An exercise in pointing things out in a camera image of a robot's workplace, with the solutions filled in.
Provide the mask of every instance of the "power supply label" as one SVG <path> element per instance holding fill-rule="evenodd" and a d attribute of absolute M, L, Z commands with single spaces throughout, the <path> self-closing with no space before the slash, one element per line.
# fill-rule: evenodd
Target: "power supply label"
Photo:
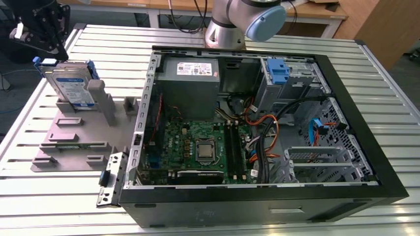
<path fill-rule="evenodd" d="M 56 78 L 58 86 L 70 103 L 82 110 L 95 105 L 94 98 L 86 89 L 86 81 L 79 78 Z"/>
<path fill-rule="evenodd" d="M 178 64 L 176 74 L 212 76 L 211 63 L 180 62 Z"/>

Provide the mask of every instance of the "blue hard drive label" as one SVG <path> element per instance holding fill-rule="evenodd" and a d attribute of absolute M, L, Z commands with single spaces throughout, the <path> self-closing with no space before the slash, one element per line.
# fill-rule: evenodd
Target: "blue hard drive label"
<path fill-rule="evenodd" d="M 90 110 L 95 105 L 91 93 L 87 91 L 87 83 L 80 78 L 56 78 L 58 86 L 70 103 L 82 110 Z"/>

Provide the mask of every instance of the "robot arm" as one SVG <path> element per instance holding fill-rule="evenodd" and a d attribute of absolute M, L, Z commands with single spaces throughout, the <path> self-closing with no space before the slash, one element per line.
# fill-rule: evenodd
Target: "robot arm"
<path fill-rule="evenodd" d="M 296 0 L 295 5 L 306 3 Z M 244 35 L 256 42 L 267 41 L 280 30 L 291 5 L 282 0 L 218 0 L 206 33 L 206 44 L 211 48 L 242 49 Z"/>
<path fill-rule="evenodd" d="M 64 40 L 68 34 L 71 8 L 56 0 L 3 0 L 14 11 L 18 27 L 10 39 L 66 61 Z"/>

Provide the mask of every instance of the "wooden desk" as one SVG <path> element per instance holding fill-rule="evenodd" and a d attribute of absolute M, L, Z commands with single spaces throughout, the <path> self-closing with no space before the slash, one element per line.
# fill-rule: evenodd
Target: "wooden desk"
<path fill-rule="evenodd" d="M 204 0 L 198 0 L 199 8 L 204 11 Z M 212 11 L 214 0 L 208 0 L 208 11 Z M 151 8 L 156 9 L 170 9 L 168 0 L 151 0 Z M 192 0 L 172 0 L 172 9 L 174 10 L 186 10 L 196 11 L 196 5 Z M 332 12 L 326 9 L 324 4 L 308 2 L 296 7 L 298 17 L 306 18 L 335 18 L 335 19 L 347 19 L 347 14 L 342 7 L 336 9 L 336 12 Z M 295 10 L 288 10 L 288 16 L 294 17 Z"/>
<path fill-rule="evenodd" d="M 212 5 L 218 0 L 208 0 L 208 13 L 211 17 Z M 92 0 L 90 5 L 83 4 L 78 0 L 59 0 L 59 2 L 70 4 L 76 10 L 94 11 L 116 11 L 131 13 L 146 13 L 150 15 L 152 28 L 160 27 L 159 15 L 170 15 L 168 0 Z M 199 8 L 204 11 L 204 0 L 198 0 Z M 175 15 L 199 16 L 194 0 L 172 0 L 172 9 Z M 296 7 L 298 23 L 323 24 L 327 25 L 323 38 L 332 38 L 342 21 L 347 19 L 347 14 L 342 7 L 336 12 L 326 9 L 324 4 L 308 2 Z M 287 22 L 294 21 L 295 10 L 288 10 Z"/>
<path fill-rule="evenodd" d="M 84 6 L 150 7 L 151 0 L 92 0 L 90 5 L 78 0 L 58 0 L 59 3 Z"/>

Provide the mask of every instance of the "black cable bundle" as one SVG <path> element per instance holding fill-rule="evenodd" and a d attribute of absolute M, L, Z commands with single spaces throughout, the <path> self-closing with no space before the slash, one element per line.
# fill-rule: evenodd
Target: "black cable bundle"
<path fill-rule="evenodd" d="M 174 22 L 174 25 L 175 27 L 178 28 L 179 31 L 182 31 L 183 33 L 190 33 L 190 34 L 196 34 L 202 31 L 202 29 L 204 27 L 207 27 L 206 25 L 206 15 L 208 13 L 208 0 L 206 0 L 206 7 L 204 7 L 204 14 L 202 15 L 202 11 L 200 11 L 200 8 L 199 8 L 199 4 L 198 4 L 198 1 L 195 0 L 195 5 L 196 5 L 196 8 L 198 8 L 198 11 L 199 11 L 199 15 L 202 17 L 202 23 L 200 23 L 200 27 L 196 29 L 196 30 L 183 30 L 179 25 L 176 24 L 176 21 L 175 21 L 175 17 L 174 17 L 174 11 L 172 11 L 172 2 L 170 0 L 170 10 L 171 10 L 171 18 L 172 18 L 172 22 Z"/>
<path fill-rule="evenodd" d="M 292 109 L 295 108 L 300 103 L 306 101 L 324 101 L 328 97 L 327 96 L 316 96 L 316 97 L 306 97 L 302 99 L 296 99 L 295 101 L 290 102 L 276 113 L 276 119 L 280 121 L 282 116 Z M 266 126 L 260 138 L 256 143 L 256 157 L 258 157 L 258 165 L 259 165 L 259 171 L 258 171 L 258 183 L 270 183 L 270 167 L 268 167 L 268 160 L 266 156 L 264 151 L 264 137 L 268 134 L 270 128 L 274 125 L 274 120 L 268 123 Z"/>

